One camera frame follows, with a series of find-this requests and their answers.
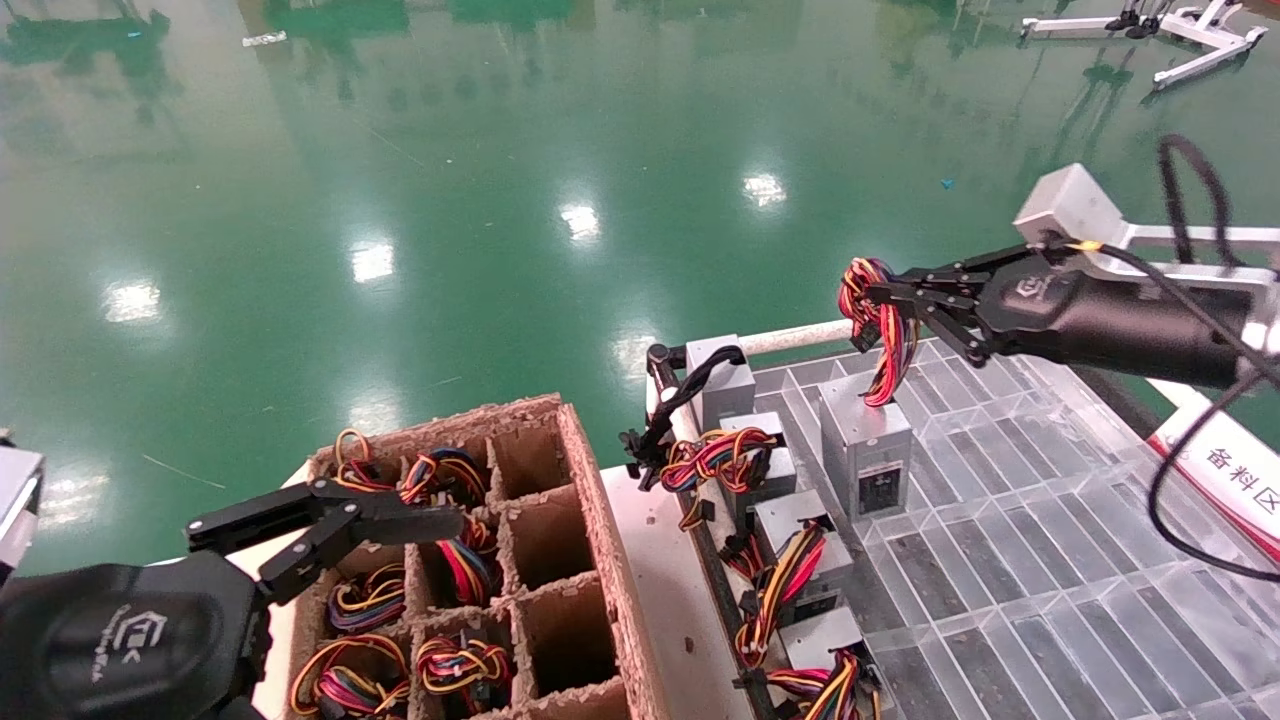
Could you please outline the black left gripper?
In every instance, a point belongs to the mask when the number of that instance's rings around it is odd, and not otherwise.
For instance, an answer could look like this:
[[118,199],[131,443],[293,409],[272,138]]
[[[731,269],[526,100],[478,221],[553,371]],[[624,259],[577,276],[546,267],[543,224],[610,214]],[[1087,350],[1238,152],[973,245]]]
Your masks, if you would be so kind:
[[[266,601],[289,603],[365,542],[424,544],[463,528],[463,512],[452,506],[315,480],[189,521],[195,555],[186,559],[10,579],[3,587],[1,715],[256,719],[253,688],[271,644]],[[259,566],[265,601],[224,557],[284,536],[292,542]]]

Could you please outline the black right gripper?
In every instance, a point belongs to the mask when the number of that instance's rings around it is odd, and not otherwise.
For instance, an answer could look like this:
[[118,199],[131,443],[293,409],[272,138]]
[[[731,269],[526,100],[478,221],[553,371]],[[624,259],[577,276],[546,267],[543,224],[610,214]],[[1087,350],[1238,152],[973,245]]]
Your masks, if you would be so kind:
[[1024,263],[1039,255],[998,250],[904,273],[876,258],[861,264],[873,304],[923,323],[970,366],[984,366],[993,350],[1220,389],[1236,380],[1226,337],[1245,328],[1253,309],[1247,292],[1187,290],[1221,325],[1213,331],[1151,281]]

